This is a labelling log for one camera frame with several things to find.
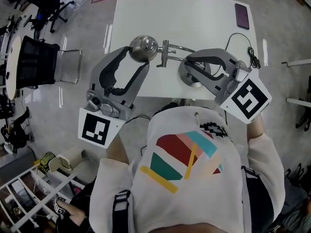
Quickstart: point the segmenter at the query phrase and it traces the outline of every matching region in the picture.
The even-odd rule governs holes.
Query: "metal ball knob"
[[[158,48],[159,45],[153,37],[140,35],[132,40],[129,53],[133,60],[137,62],[147,62],[156,57]]]

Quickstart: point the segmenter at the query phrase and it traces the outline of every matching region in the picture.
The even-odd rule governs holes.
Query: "cable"
[[[129,123],[129,122],[131,122],[131,121],[133,121],[133,120],[135,120],[137,118],[140,118],[140,117],[144,118],[144,119],[148,119],[149,121],[151,120],[151,118],[149,116],[147,116],[145,114],[139,114],[138,116],[133,117],[132,119],[128,120],[125,124],[127,124],[127,123]]]
[[[141,151],[142,151],[142,149],[145,148],[145,147],[147,147],[147,145],[145,145],[145,146],[143,146],[142,148],[140,148],[140,154],[141,154],[141,156],[142,156],[142,152],[141,152]]]
[[[35,152],[34,150],[28,145],[28,143],[26,144],[26,146],[31,150],[31,152],[33,153],[33,156],[35,158],[35,161],[37,160],[36,156],[35,156]]]
[[[254,55],[254,50],[253,50],[253,48],[252,48],[252,44],[251,44],[250,40],[247,38],[246,35],[244,35],[244,34],[242,34],[242,33],[233,33],[233,34],[229,37],[229,39],[228,39],[227,45],[226,45],[226,47],[225,47],[225,50],[228,49],[228,46],[229,46],[231,37],[234,36],[235,34],[243,35],[243,36],[247,39],[247,41],[248,41],[248,43],[249,43],[249,47],[248,47],[248,49],[247,49],[247,53],[248,53],[249,57],[251,58],[250,67],[258,68],[258,69],[259,69],[259,68],[260,68],[259,59]],[[213,74],[213,77],[215,77],[215,75],[219,72],[220,68],[221,68],[221,66],[219,66],[217,72],[215,72],[215,73]]]
[[[225,123],[226,123],[226,125],[228,126],[228,122],[227,122],[227,111],[224,110],[224,112],[225,112]]]
[[[251,67],[260,69],[260,67],[261,67],[260,62],[259,62],[259,59],[257,59],[257,57],[254,55],[253,48],[249,47],[247,49],[247,53],[248,53],[249,57],[251,58]]]

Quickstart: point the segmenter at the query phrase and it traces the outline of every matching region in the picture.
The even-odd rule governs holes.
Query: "black mesh chair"
[[[56,61],[59,53],[79,52],[79,63],[75,81],[65,81],[55,78]],[[47,44],[25,36],[19,53],[17,64],[16,89],[36,87],[42,84],[53,84],[57,81],[76,84],[80,79],[82,51],[60,50],[57,44]]]
[[[17,0],[17,4],[15,5],[15,8],[17,8],[20,1],[21,0]],[[67,19],[62,18],[59,14],[70,4],[74,4],[74,1],[70,1],[64,5],[64,3],[60,2],[60,0],[27,0],[27,2],[36,5],[39,8],[38,14],[40,15],[40,18],[35,18],[35,19],[31,19],[31,17],[28,18],[28,22],[32,22],[34,26],[36,26],[36,24],[44,26],[45,22],[42,24],[42,19],[44,18],[46,22],[48,22],[49,20],[52,22],[51,29],[50,29],[51,33],[55,32],[53,28],[55,25],[55,21],[58,18],[61,19],[64,23],[68,21]]]

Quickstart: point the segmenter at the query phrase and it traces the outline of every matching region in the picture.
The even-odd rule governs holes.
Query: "gray floor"
[[[28,129],[35,136],[31,147],[38,157],[42,157],[47,151],[58,154],[79,145],[96,162],[99,157],[105,156],[105,150],[78,140],[78,115],[79,107],[83,107],[86,102],[90,71],[103,58],[105,48],[109,48],[107,42],[104,44],[105,32],[113,23],[116,0],[75,1],[76,4],[65,11],[71,17],[69,22],[61,25],[53,35],[48,29],[44,30],[43,36],[48,43],[63,46],[66,39],[66,49],[83,50],[80,82],[77,85],[44,85],[37,90],[24,88],[23,103],[30,108],[32,114]],[[251,7],[262,65],[259,75],[273,96],[272,103],[263,112],[267,134],[273,139],[284,168],[294,168],[299,162],[306,165],[311,161],[311,132],[305,133],[303,129],[295,128],[303,107],[288,104],[285,98],[306,98],[311,67],[287,68],[281,62],[311,57],[311,10],[306,6],[302,7],[295,0],[237,1],[248,3]],[[35,10],[35,6],[29,7],[25,14],[28,16]],[[267,41],[268,49],[266,65],[263,63],[263,39]],[[67,55],[64,63],[64,75],[72,78],[76,56]],[[161,98],[137,98],[133,115],[145,113],[152,116],[168,102],[168,99]],[[221,112],[211,101],[196,101],[196,104],[210,106]],[[21,98],[16,99],[16,105],[17,114],[21,114]],[[246,126],[230,115],[228,125],[232,140],[246,145]],[[147,127],[148,121],[140,118],[122,128],[121,137],[130,160],[140,155],[140,148],[146,144]]]

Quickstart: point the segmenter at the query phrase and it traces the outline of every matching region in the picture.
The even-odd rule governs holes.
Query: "colorful graphic print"
[[[209,160],[202,169],[202,176],[219,174],[223,171],[220,155],[211,142],[212,139],[213,136],[203,130],[164,135],[157,140],[156,145],[172,158],[183,163],[187,167],[185,174],[180,174],[155,152],[151,158],[150,168],[142,166],[140,170],[170,192],[176,193],[178,187],[169,181],[188,180],[193,165],[203,153],[209,157]]]
[[[225,131],[225,128],[220,127],[214,122],[207,122],[205,124],[201,124],[200,128],[201,129],[203,128],[205,131],[209,132],[210,134],[213,134],[215,136],[220,136],[221,138],[228,137],[228,134]]]

